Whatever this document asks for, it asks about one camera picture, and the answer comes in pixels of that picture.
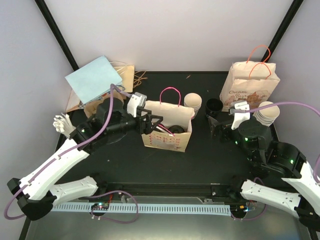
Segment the black lid stack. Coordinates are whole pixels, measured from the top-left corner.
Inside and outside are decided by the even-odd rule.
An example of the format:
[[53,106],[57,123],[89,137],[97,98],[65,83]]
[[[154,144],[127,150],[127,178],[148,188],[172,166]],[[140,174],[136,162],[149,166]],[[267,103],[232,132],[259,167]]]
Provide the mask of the black lid stack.
[[216,118],[223,109],[223,103],[217,98],[210,98],[205,104],[205,113],[207,117]]

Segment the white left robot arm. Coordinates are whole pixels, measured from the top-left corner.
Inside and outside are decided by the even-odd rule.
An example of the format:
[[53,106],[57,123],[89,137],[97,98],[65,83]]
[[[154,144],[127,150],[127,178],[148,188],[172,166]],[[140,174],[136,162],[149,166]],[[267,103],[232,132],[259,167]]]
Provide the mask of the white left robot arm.
[[153,115],[145,104],[145,100],[138,96],[129,99],[127,108],[120,99],[105,99],[40,167],[21,179],[10,179],[7,186],[22,215],[36,221],[53,207],[70,200],[92,196],[97,200],[103,199],[108,188],[92,176],[60,185],[56,183],[76,164],[107,144],[111,135],[131,130],[141,135],[150,134],[164,118]]

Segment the small stack paper cups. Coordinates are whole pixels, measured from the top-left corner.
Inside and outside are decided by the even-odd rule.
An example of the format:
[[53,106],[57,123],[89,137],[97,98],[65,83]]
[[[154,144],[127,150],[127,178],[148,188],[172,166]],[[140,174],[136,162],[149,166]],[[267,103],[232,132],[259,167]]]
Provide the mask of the small stack paper cups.
[[189,107],[189,108],[193,108],[194,115],[192,118],[194,119],[197,116],[197,113],[202,106],[201,96],[198,95],[197,93],[188,93],[184,97],[184,106]]

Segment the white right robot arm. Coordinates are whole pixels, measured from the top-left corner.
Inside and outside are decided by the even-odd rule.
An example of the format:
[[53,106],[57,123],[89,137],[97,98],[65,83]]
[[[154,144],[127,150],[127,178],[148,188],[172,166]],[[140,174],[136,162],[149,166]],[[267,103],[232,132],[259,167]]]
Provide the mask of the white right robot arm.
[[[294,145],[273,140],[271,129],[255,117],[232,127],[232,121],[218,122],[208,117],[212,137],[221,142],[234,142],[247,155],[254,180],[234,176],[227,189],[228,198],[261,202],[285,211],[301,224],[320,230],[320,186],[304,154]],[[296,192],[286,192],[258,184],[257,179],[273,177],[292,186]]]

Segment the cream paper bag pink sides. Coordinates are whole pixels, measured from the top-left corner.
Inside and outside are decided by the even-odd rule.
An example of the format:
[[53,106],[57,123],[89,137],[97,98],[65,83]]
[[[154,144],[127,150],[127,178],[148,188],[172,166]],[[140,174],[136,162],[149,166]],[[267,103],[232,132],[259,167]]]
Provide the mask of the cream paper bag pink sides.
[[[174,90],[178,94],[178,102],[167,103],[162,100],[162,94],[167,90]],[[142,134],[142,141],[145,147],[182,152],[186,151],[192,135],[192,119],[195,114],[194,109],[181,104],[181,93],[174,87],[166,87],[160,93],[159,101],[148,100],[145,102],[145,109],[151,110],[154,115],[163,116],[163,121],[159,124],[167,129],[178,125],[184,128],[185,132],[175,134],[173,137],[155,129],[150,134]]]

